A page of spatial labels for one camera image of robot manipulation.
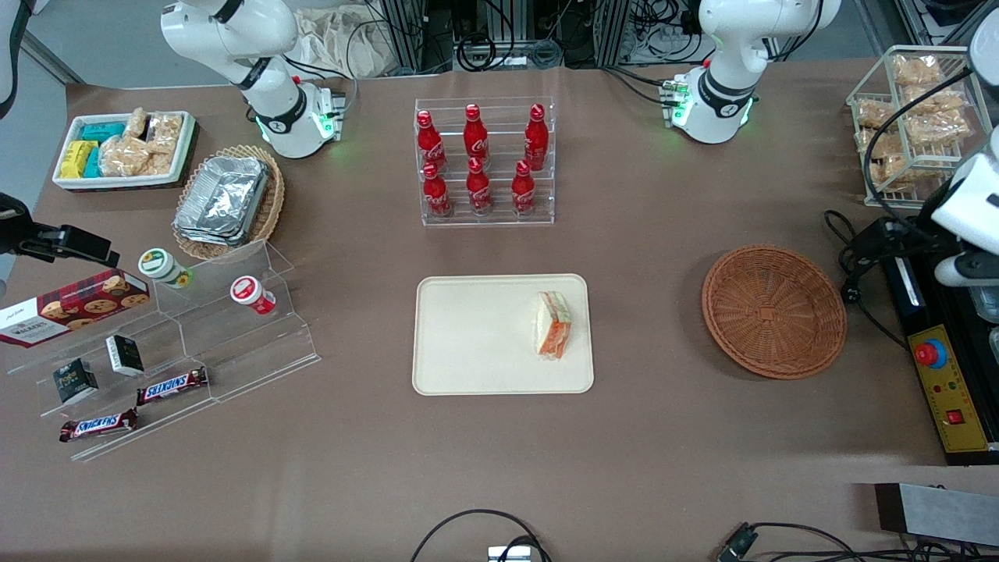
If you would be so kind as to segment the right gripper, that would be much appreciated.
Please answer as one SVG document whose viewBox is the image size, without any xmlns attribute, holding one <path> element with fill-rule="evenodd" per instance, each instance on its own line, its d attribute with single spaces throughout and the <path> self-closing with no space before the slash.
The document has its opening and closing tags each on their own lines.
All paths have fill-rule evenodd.
<svg viewBox="0 0 999 562">
<path fill-rule="evenodd" d="M 1 254 L 77 258 L 108 268 L 117 267 L 120 261 L 110 240 L 84 229 L 75 226 L 35 229 L 28 207 L 6 193 L 1 193 Z"/>
</svg>

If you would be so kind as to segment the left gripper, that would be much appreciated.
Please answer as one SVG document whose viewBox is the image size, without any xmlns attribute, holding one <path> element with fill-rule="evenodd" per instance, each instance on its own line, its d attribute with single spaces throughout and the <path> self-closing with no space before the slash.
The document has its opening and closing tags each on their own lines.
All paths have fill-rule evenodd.
<svg viewBox="0 0 999 562">
<path fill-rule="evenodd" d="M 974 155 L 923 205 L 922 214 L 961 239 L 998 238 L 997 158 Z M 909 234 L 892 219 L 877 219 L 851 239 L 854 262 L 878 261 L 898 251 L 905 239 L 910 254 L 960 254 L 962 242 L 951 234 Z"/>
</svg>

